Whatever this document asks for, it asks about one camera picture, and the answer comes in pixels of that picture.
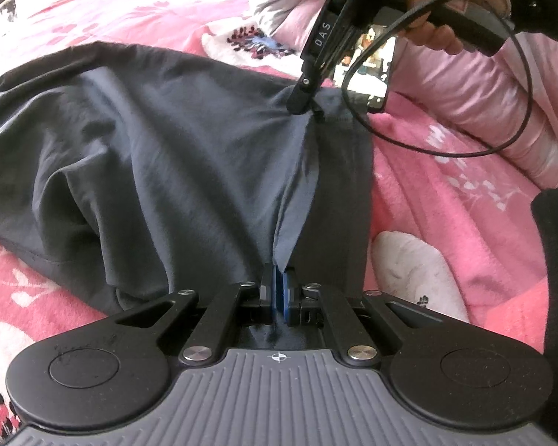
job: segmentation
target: dark gray cloth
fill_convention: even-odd
[[[271,261],[359,294],[371,141],[339,90],[290,115],[292,84],[105,43],[7,73],[0,243],[108,314],[183,288],[206,303]]]

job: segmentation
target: gray ribbed plate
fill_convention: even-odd
[[[532,424],[492,435],[441,429],[407,412],[374,371],[342,366],[328,350],[282,352],[233,349],[217,365],[185,371],[155,409],[117,430],[59,436],[25,427],[9,444],[557,446]]]

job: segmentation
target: phone screen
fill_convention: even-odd
[[[345,56],[333,70],[333,82],[341,87],[345,73],[359,55],[384,31],[384,26],[373,25],[367,33],[348,49]],[[392,71],[394,48],[397,37],[391,37],[357,70],[348,89],[358,94],[368,95],[368,112],[382,112],[388,95],[388,82]]]

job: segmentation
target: metal bolt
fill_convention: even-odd
[[[192,360],[192,362],[202,362],[203,360],[210,359],[212,355],[213,351],[204,345],[195,345],[184,350],[184,358]]]
[[[376,357],[376,349],[369,345],[354,345],[347,351],[347,355],[354,360],[370,360]]]

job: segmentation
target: bed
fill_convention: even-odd
[[[289,46],[259,32],[248,0],[63,0],[17,22],[0,39],[0,75],[95,40],[165,47],[292,78],[301,67]],[[473,139],[402,94],[392,93],[387,109],[373,124],[394,136],[433,149],[478,149]],[[371,237],[396,231],[421,238],[446,259],[472,323],[541,350],[548,291],[530,213],[539,188],[499,156],[453,161],[379,141],[373,177]],[[366,287],[375,286],[368,277]],[[446,290],[430,294],[422,292],[418,303],[446,302],[438,296]],[[531,317],[528,323],[525,316]],[[0,247],[0,441],[18,426],[4,386],[13,356],[34,341],[100,317]]]

